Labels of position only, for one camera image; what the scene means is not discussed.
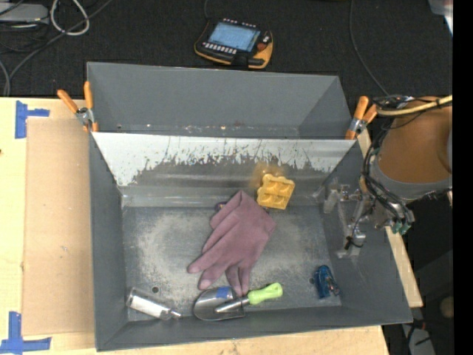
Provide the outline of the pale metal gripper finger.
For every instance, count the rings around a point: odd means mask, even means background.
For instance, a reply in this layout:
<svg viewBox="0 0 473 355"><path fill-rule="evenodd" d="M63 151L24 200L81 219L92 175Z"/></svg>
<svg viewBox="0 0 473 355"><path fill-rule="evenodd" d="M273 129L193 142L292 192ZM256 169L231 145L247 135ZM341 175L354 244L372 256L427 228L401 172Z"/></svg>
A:
<svg viewBox="0 0 473 355"><path fill-rule="evenodd" d="M365 202L340 202L338 218L341 224L341 248L336 251L337 258L357 257L366 240L366 230L362 229L367 216Z"/></svg>
<svg viewBox="0 0 473 355"><path fill-rule="evenodd" d="M313 193L315 202L321 205L321 210L325 214L331 213L340 203L354 202L355 210L364 212L370 206L370 201L366 193L360 187L353 188L346 183L332 183L322 186Z"/></svg>

